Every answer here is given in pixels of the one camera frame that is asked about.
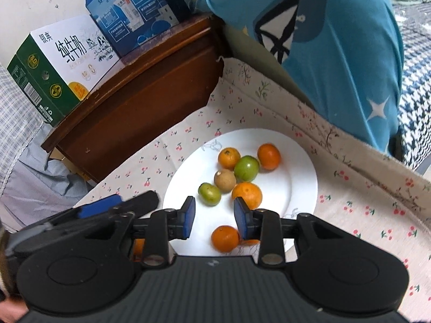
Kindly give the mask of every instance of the green fruit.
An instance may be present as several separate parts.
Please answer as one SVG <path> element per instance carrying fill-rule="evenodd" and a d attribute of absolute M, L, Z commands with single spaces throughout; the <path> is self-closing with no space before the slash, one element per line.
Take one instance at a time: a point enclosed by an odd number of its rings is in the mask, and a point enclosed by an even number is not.
<path fill-rule="evenodd" d="M 215 206 L 219 204 L 221 200 L 220 190 L 211 183 L 202 183 L 197 192 L 201 196 L 203 202 L 208 206 Z"/>
<path fill-rule="evenodd" d="M 253 181 L 259 172 L 259 161 L 251 155 L 243 156 L 235 165 L 235 176 L 241 181 Z"/>

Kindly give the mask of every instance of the wooden cabinet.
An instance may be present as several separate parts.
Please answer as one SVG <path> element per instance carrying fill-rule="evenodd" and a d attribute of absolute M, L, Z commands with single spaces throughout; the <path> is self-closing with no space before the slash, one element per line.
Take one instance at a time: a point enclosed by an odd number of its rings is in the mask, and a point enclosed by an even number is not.
<path fill-rule="evenodd" d="M 229 49 L 210 15 L 153 38 L 118 62 L 47 137 L 99 182 L 137 150 L 206 105 Z"/>

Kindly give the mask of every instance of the blue and white fabric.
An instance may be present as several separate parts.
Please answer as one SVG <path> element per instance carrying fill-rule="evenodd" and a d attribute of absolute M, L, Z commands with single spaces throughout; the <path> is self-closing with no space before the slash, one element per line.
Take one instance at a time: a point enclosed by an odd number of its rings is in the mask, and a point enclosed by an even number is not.
<path fill-rule="evenodd" d="M 0 197 L 12 168 L 42 127 L 42 117 L 0 64 Z"/>
<path fill-rule="evenodd" d="M 416 169 L 431 154 L 431 3 L 394 6 L 404 40 L 399 104 L 403 163 Z"/>
<path fill-rule="evenodd" d="M 0 218 L 14 231 L 73 207 L 90 190 L 42 148 L 52 127 L 0 64 Z"/>

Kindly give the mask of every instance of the tangerine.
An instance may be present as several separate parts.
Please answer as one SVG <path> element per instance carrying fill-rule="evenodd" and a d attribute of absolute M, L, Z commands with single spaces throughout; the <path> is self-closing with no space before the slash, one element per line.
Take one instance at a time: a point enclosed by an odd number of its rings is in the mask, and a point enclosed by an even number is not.
<path fill-rule="evenodd" d="M 140 261 L 142 250 L 144 249 L 145 239 L 135 239 L 133 244 L 133 261 Z"/>
<path fill-rule="evenodd" d="M 262 203 L 263 195 L 260 188 L 251 182 L 241 182 L 232 190 L 232 200 L 242 197 L 250 210 L 257 209 Z"/>
<path fill-rule="evenodd" d="M 241 154 L 237 149 L 229 147 L 223 149 L 218 154 L 218 163 L 225 169 L 233 170 L 237 162 L 241 159 Z"/>
<path fill-rule="evenodd" d="M 260 242 L 260 240 L 258 240 L 258 239 L 247 239 L 247 240 L 242 240 L 241 245 L 254 246 L 256 244 L 259 244 L 259 242 Z"/>
<path fill-rule="evenodd" d="M 231 226 L 218 226 L 211 235 L 211 241 L 219 252 L 230 252 L 240 243 L 240 235 Z"/>
<path fill-rule="evenodd" d="M 265 170 L 276 169 L 281 162 L 280 151 L 272 143 L 265 143 L 257 150 L 257 157 Z"/>

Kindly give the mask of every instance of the white plate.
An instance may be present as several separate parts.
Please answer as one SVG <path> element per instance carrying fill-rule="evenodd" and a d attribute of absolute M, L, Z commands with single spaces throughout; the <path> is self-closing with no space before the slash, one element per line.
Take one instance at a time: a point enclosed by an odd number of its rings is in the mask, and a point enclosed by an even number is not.
<path fill-rule="evenodd" d="M 190 238 L 173 240 L 171 245 L 179 255 L 220 256 L 211 245 L 211 234 L 221 225 L 236 228 L 231 194 L 224 194 L 215 207 L 204 205 L 197 193 L 204 182 L 214 183 L 220 168 L 217 157 L 223 148 L 234 147 L 241 156 L 257 157 L 257 149 L 264 143 L 274 144 L 281 153 L 280 166 L 271 172 L 260 171 L 253 183 L 262 190 L 260 208 L 277 212 L 284 218 L 295 218 L 298 213 L 313 213 L 317 199 L 317 176 L 307 153 L 291 138 L 266 129 L 241 129 L 221 135 L 197 149 L 180 166 L 165 194 L 163 208 L 179 209 L 187 196 L 196 198 L 196 216 Z M 287 251 L 293 240 L 285 239 Z M 239 246 L 225 255 L 254 255 L 259 246 Z"/>

